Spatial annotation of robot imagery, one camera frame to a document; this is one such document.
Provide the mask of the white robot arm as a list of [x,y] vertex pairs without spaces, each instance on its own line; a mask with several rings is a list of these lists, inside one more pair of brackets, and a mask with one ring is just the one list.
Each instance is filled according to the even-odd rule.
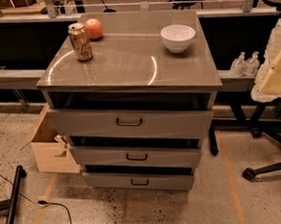
[[281,18],[271,30],[264,60],[251,90],[251,98],[260,103],[281,97]]

